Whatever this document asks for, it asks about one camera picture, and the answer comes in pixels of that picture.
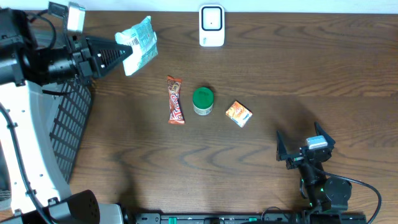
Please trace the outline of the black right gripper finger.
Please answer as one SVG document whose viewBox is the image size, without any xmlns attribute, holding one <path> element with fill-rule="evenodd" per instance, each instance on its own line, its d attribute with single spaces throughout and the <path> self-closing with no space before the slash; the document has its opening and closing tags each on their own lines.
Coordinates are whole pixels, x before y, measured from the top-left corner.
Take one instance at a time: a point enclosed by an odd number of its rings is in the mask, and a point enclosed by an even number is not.
<svg viewBox="0 0 398 224">
<path fill-rule="evenodd" d="M 314 122 L 314 127 L 317 136 L 323 136 L 329 146 L 335 145 L 335 140 L 326 131 L 323 130 L 323 128 L 317 121 Z"/>
<path fill-rule="evenodd" d="M 276 134 L 277 134 L 277 157 L 286 157 L 287 151 L 282 136 L 279 131 L 276 131 Z"/>
</svg>

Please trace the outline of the teal wet wipes pack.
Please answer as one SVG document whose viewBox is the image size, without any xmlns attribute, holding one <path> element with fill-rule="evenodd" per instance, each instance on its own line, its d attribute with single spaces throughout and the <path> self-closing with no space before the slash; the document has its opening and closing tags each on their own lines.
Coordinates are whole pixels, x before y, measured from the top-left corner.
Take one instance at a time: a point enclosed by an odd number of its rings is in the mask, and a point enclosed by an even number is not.
<svg viewBox="0 0 398 224">
<path fill-rule="evenodd" d="M 151 19 L 146 16 L 139 24 L 114 35 L 118 44 L 132 48 L 132 54 L 123 61 L 126 76 L 132 76 L 158 55 L 157 36 Z"/>
</svg>

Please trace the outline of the orange tissue pack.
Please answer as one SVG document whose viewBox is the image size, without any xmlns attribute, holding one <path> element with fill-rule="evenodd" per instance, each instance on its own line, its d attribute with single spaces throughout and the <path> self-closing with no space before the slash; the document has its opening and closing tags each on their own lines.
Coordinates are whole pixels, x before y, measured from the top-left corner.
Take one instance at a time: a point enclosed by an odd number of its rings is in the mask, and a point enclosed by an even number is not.
<svg viewBox="0 0 398 224">
<path fill-rule="evenodd" d="M 226 116 L 233 120 L 240 128 L 243 128 L 252 117 L 252 112 L 238 101 L 235 101 L 226 110 Z"/>
</svg>

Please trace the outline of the red Top chocolate bar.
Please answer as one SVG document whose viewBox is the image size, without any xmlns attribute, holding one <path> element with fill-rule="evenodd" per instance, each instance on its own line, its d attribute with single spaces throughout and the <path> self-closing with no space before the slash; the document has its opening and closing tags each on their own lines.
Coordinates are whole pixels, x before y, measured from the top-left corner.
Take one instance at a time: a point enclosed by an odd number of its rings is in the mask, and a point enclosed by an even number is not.
<svg viewBox="0 0 398 224">
<path fill-rule="evenodd" d="M 170 118 L 169 124 L 185 124 L 183 113 L 179 103 L 182 80 L 179 78 L 167 77 L 169 93 Z"/>
</svg>

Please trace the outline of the green lid jar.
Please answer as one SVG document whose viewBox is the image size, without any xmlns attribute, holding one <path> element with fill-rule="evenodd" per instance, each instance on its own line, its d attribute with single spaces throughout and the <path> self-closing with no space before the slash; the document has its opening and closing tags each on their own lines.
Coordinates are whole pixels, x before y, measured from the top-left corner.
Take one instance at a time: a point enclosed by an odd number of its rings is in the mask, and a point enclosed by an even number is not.
<svg viewBox="0 0 398 224">
<path fill-rule="evenodd" d="M 211 113 L 214 105 L 214 94 L 207 87 L 197 88 L 193 92 L 193 109 L 196 114 L 205 116 Z"/>
</svg>

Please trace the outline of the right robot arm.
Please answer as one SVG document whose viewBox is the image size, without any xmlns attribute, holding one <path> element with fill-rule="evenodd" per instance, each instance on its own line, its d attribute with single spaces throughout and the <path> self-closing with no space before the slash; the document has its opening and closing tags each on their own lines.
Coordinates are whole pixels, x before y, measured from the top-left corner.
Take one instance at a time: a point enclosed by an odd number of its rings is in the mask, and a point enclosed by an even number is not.
<svg viewBox="0 0 398 224">
<path fill-rule="evenodd" d="M 342 223 L 341 214 L 348 209 L 352 185 L 349 181 L 327 175 L 322 164 L 331 158 L 335 140 L 318 123 L 316 135 L 306 139 L 306 145 L 289 154 L 280 132 L 277 132 L 278 161 L 287 169 L 298 169 L 301 175 L 302 197 L 309 199 L 310 208 L 298 216 L 299 223 Z"/>
</svg>

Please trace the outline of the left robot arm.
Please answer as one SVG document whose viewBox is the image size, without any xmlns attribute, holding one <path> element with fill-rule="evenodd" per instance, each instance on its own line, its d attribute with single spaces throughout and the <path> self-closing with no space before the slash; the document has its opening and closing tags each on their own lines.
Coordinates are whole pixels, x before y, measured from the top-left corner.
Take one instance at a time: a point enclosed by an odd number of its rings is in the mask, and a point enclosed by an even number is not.
<svg viewBox="0 0 398 224">
<path fill-rule="evenodd" d="M 90 190 L 73 194 L 47 129 L 46 86 L 107 75 L 132 48 L 82 35 L 85 9 L 50 2 L 39 13 L 1 10 L 1 149 L 11 182 L 8 223 L 134 223 Z"/>
</svg>

